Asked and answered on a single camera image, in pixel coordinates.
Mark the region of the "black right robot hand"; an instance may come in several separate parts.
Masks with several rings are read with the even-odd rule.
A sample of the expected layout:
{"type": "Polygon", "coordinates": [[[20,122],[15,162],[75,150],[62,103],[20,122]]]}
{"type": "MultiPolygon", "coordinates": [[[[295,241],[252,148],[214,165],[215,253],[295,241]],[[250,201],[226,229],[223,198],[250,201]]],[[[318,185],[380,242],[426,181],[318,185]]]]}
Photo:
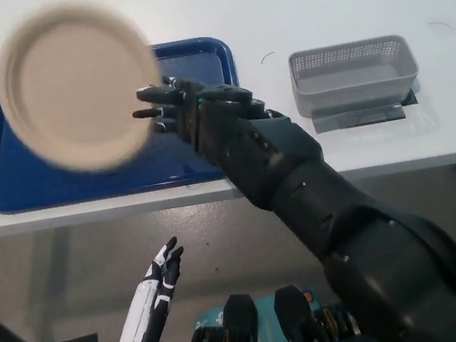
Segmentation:
{"type": "Polygon", "coordinates": [[[151,106],[132,113],[133,118],[151,120],[157,133],[173,133],[192,143],[206,109],[222,117],[267,118],[264,102],[254,98],[250,90],[228,84],[208,85],[173,75],[161,80],[159,86],[144,86],[135,92],[138,100],[151,106]]]}

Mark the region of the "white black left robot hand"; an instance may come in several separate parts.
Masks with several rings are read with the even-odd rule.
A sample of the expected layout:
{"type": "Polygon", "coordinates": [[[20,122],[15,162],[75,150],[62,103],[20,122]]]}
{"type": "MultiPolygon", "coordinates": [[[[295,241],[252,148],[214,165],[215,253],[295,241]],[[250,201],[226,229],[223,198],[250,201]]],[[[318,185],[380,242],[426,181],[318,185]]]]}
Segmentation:
{"type": "Polygon", "coordinates": [[[119,342],[159,342],[180,275],[183,246],[172,237],[135,289],[119,342]]]}

